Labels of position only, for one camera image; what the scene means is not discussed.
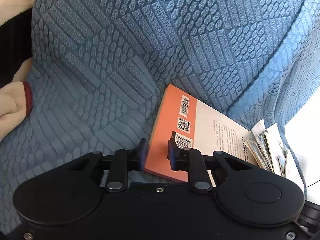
embossed fabric pattern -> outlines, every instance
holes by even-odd
[[[0,144],[0,230],[17,186],[149,138],[167,84],[250,129],[319,86],[319,0],[36,0],[31,115]],[[130,172],[131,181],[164,181]]]

book cover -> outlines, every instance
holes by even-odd
[[[179,148],[195,148],[203,155],[220,150],[257,165],[244,144],[249,134],[227,116],[170,84],[153,127],[145,171],[174,181],[188,181],[187,172],[171,170],[167,159],[170,138]]]

